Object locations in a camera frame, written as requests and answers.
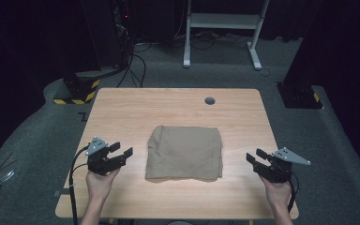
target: beige cloth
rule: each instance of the beige cloth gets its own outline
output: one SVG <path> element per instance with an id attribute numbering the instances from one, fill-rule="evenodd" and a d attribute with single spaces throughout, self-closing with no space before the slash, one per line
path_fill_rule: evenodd
<path id="1" fill-rule="evenodd" d="M 221 147 L 215 127 L 158 126 L 148 141 L 145 179 L 217 180 L 223 169 Z"/>

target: tabletop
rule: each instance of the tabletop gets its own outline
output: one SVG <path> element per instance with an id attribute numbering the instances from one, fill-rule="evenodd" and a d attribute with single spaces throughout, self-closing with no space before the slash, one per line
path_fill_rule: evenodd
<path id="1" fill-rule="evenodd" d="M 206 98 L 215 103 L 207 104 Z M 222 177 L 216 181 L 145 179 L 147 142 L 156 126 L 217 128 L 222 140 Z M 101 88 L 98 90 L 78 149 L 97 136 L 133 156 L 112 184 L 104 218 L 272 218 L 264 185 L 246 154 L 257 148 L 278 150 L 260 93 L 255 89 Z M 76 165 L 85 163 L 81 154 Z M 74 173 L 78 215 L 88 202 L 87 166 Z M 295 205 L 291 218 L 298 217 Z M 56 215 L 71 218 L 69 195 L 62 194 Z"/>

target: white metal stand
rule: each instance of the white metal stand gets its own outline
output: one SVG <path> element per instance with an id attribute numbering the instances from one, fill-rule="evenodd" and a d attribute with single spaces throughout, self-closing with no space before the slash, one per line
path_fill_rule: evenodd
<path id="1" fill-rule="evenodd" d="M 256 42 L 259 38 L 263 26 L 265 12 L 270 0 L 264 0 L 262 11 L 258 15 L 239 15 L 239 14 L 214 14 L 214 13 L 191 13 L 191 0 L 188 0 L 187 6 L 187 33 L 186 44 L 184 49 L 184 67 L 189 68 L 190 60 L 190 30 L 191 27 L 205 28 L 229 28 L 229 29 L 254 29 L 253 39 L 247 43 L 247 48 L 253 61 L 253 66 L 260 70 L 262 65 L 256 53 Z"/>

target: person's left hand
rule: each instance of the person's left hand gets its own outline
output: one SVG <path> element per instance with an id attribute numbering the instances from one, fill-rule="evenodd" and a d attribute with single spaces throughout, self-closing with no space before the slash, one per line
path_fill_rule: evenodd
<path id="1" fill-rule="evenodd" d="M 113 186 L 113 179 L 119 173 L 119 170 L 112 171 L 107 175 L 99 175 L 88 171 L 86 183 L 89 190 L 89 199 L 105 201 Z"/>

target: black round hole cover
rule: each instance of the black round hole cover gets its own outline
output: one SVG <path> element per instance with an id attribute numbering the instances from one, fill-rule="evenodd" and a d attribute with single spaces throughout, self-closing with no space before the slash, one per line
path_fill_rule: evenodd
<path id="1" fill-rule="evenodd" d="M 212 97 L 207 97 L 205 99 L 205 103 L 208 104 L 208 105 L 213 105 L 213 104 L 215 104 L 215 102 L 216 102 L 215 99 L 212 98 Z"/>

